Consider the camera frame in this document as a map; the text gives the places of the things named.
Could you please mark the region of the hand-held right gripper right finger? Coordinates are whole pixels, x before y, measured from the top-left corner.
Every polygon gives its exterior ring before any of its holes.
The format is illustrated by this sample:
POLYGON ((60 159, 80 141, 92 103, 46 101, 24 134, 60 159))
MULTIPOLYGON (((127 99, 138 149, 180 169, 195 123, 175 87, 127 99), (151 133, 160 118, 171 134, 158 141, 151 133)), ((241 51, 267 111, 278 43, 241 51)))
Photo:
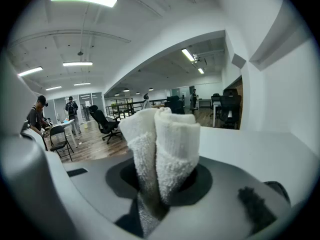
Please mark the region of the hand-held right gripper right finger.
POLYGON ((253 188, 277 218, 289 211, 289 203, 284 197, 243 169, 205 157, 200 157, 199 163, 211 173, 210 190, 193 205, 171 207, 149 240, 247 238, 252 226, 238 198, 238 190, 244 187, 253 188))

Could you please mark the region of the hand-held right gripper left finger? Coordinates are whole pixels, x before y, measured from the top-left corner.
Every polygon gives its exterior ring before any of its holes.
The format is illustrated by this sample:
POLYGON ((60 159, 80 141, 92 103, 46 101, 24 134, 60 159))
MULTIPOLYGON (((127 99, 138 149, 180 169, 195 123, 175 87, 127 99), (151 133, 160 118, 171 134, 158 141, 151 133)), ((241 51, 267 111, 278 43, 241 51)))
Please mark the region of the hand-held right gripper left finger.
POLYGON ((55 190, 75 226, 76 240, 136 240, 137 236, 115 225, 129 212, 132 201, 118 197, 108 186, 110 167, 131 154, 95 160, 63 163, 53 152, 46 152, 55 190))

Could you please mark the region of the white cloth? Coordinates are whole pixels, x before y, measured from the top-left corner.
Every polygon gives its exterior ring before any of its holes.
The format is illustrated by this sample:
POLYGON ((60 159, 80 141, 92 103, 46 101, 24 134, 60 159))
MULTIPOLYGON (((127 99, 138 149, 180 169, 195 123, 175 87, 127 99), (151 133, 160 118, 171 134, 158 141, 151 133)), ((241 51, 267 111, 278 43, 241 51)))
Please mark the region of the white cloth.
POLYGON ((133 152, 139 207, 160 219, 198 164, 201 126, 192 114, 162 107, 143 109, 119 127, 133 152))

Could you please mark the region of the black office chair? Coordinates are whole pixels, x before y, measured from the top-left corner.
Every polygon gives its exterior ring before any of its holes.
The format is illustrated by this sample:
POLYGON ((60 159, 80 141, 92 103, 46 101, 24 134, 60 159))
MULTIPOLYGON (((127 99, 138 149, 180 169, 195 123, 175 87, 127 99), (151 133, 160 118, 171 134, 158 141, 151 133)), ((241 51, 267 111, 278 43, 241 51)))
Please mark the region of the black office chair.
POLYGON ((173 114, 185 114, 183 101, 180 100, 180 97, 178 95, 168 96, 166 102, 164 103, 164 106, 166 108, 170 108, 173 114))
POLYGON ((211 96, 211 117, 213 116, 213 102, 221 102, 220 94, 219 93, 214 93, 213 96, 211 96))
POLYGON ((223 91, 220 96, 221 112, 219 114, 220 127, 223 129, 238 130, 240 127, 242 97, 236 88, 229 88, 223 91))
POLYGON ((122 132, 118 130, 120 124, 118 121, 119 117, 107 119, 97 105, 90 106, 88 110, 92 118, 97 122, 100 133, 105 134, 105 136, 102 137, 103 141, 107 138, 106 143, 109 144, 112 137, 118 137, 121 140, 123 139, 122 132))

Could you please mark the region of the black folding chair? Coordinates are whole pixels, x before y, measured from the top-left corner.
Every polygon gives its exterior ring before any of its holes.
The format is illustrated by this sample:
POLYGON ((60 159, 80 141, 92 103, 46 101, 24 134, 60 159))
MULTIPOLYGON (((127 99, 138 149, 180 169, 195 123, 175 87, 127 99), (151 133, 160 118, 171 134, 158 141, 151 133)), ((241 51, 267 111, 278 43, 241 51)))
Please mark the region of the black folding chair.
POLYGON ((60 158, 69 157, 73 161, 71 153, 74 153, 67 139, 63 126, 54 126, 49 131, 50 151, 56 152, 60 158))

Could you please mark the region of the white table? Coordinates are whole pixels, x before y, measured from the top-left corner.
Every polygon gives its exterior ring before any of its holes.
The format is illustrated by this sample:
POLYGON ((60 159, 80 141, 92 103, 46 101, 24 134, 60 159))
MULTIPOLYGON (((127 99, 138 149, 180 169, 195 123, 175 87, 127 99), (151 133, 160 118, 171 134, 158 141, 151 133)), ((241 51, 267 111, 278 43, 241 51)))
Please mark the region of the white table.
POLYGON ((45 129, 50 131, 51 128, 54 128, 57 126, 63 127, 67 131, 68 135, 71 137, 73 145, 77 148, 78 143, 77 143, 76 139, 79 139, 79 133, 77 131, 75 131, 75 136, 73 135, 72 126, 74 126, 74 125, 75 125, 75 120, 72 119, 72 120, 69 120, 69 121, 66 121, 63 123, 54 124, 53 126, 48 126, 45 129))

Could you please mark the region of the glass office partition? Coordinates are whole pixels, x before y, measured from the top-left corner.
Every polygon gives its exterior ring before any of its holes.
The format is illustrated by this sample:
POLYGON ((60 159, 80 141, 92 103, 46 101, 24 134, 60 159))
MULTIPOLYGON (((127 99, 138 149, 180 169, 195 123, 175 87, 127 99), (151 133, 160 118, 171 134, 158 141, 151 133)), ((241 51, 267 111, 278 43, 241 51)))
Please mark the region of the glass office partition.
POLYGON ((98 109, 104 112, 104 97, 101 92, 82 92, 67 94, 57 98, 47 98, 48 107, 43 109, 45 118, 49 118, 54 124, 63 123, 69 119, 69 115, 65 110, 66 104, 69 102, 69 97, 78 106, 77 117, 80 125, 93 121, 93 117, 89 113, 89 107, 96 105, 98 109))

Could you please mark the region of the black metal railing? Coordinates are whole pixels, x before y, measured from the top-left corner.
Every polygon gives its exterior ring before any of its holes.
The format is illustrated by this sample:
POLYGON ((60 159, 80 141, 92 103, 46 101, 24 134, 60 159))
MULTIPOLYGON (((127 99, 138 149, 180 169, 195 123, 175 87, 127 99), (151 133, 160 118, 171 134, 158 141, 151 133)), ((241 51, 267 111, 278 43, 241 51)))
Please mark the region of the black metal railing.
POLYGON ((142 110, 145 100, 120 98, 105 101, 105 115, 111 119, 124 120, 142 110))

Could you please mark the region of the plastic-covered office chair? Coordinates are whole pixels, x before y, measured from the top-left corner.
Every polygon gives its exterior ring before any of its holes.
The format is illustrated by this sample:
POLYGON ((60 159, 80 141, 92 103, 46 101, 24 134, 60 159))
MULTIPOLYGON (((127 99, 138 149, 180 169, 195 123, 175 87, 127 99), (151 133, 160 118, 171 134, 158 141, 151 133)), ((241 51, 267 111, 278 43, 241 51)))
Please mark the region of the plastic-covered office chair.
POLYGON ((148 93, 146 93, 144 96, 143 96, 143 103, 141 105, 141 110, 145 110, 145 109, 150 109, 152 106, 150 104, 150 101, 149 101, 149 96, 148 96, 148 93))

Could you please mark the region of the white desk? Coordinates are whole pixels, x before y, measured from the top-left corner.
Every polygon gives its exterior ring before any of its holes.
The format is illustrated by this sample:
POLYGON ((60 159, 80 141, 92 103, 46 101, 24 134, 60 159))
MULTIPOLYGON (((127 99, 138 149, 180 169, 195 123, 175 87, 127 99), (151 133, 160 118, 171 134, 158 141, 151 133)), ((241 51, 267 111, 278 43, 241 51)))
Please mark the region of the white desk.
POLYGON ((199 99, 198 101, 198 108, 210 108, 212 106, 211 99, 199 99))
POLYGON ((213 106, 213 121, 212 121, 212 127, 214 128, 215 127, 215 124, 216 124, 216 114, 217 114, 217 108, 221 108, 221 103, 219 101, 215 101, 213 102, 212 104, 213 106))

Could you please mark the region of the grey wall box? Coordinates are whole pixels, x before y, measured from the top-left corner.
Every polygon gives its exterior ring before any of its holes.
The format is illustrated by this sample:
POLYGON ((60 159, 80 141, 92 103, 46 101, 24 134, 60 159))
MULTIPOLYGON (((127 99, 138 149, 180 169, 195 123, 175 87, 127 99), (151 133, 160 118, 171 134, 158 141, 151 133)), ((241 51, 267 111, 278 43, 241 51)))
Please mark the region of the grey wall box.
POLYGON ((246 62, 247 61, 237 53, 234 53, 231 59, 231 63, 239 69, 242 69, 246 62))

